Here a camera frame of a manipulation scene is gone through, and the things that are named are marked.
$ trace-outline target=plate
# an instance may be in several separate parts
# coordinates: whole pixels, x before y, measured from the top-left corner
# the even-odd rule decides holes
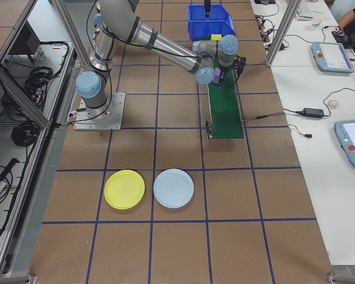
[[[193,192],[192,178],[179,169],[165,170],[154,182],[154,196],[167,208],[183,207],[191,200]]]
[[[136,206],[144,195],[144,181],[133,170],[120,170],[106,182],[104,197],[113,208],[125,210]]]

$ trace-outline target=white table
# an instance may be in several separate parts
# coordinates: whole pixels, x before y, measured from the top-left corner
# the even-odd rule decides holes
[[[269,15],[276,12],[275,5],[255,5],[254,13]],[[278,28],[286,3],[277,0],[280,11],[268,17]],[[297,34],[308,41],[323,41],[321,28],[336,25],[323,0],[308,3],[310,9],[329,17],[320,27],[311,21],[294,19],[287,34]],[[334,42],[331,28],[325,29],[326,41]],[[350,75],[321,72],[312,58],[311,45],[297,37],[286,37],[290,48],[278,52],[272,72],[284,108],[302,110],[321,108],[327,114],[322,100],[341,88],[355,89],[355,72]],[[313,134],[312,139],[301,137],[292,129],[292,137],[304,172],[306,184],[321,228],[324,243],[332,265],[355,265],[355,170],[340,148],[334,134],[334,123],[355,119],[355,93],[342,91],[330,99],[340,106],[332,110],[329,118],[315,120],[298,115],[287,115],[287,121],[301,132]]]

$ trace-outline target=keyboard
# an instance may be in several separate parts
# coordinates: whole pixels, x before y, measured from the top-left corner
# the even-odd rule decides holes
[[[300,3],[299,8],[297,9],[296,17],[299,20],[311,20],[313,19],[313,12],[309,9],[307,4],[305,3],[305,0],[302,0]]]

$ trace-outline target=light blue plate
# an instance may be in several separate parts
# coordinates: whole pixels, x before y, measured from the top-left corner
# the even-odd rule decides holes
[[[154,196],[167,208],[186,205],[193,196],[193,189],[191,177],[179,169],[165,170],[154,182]]]

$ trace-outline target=green conveyor belt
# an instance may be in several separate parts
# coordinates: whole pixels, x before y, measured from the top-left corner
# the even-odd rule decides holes
[[[243,126],[235,91],[234,75],[228,72],[222,89],[209,84],[211,138],[243,138]]]

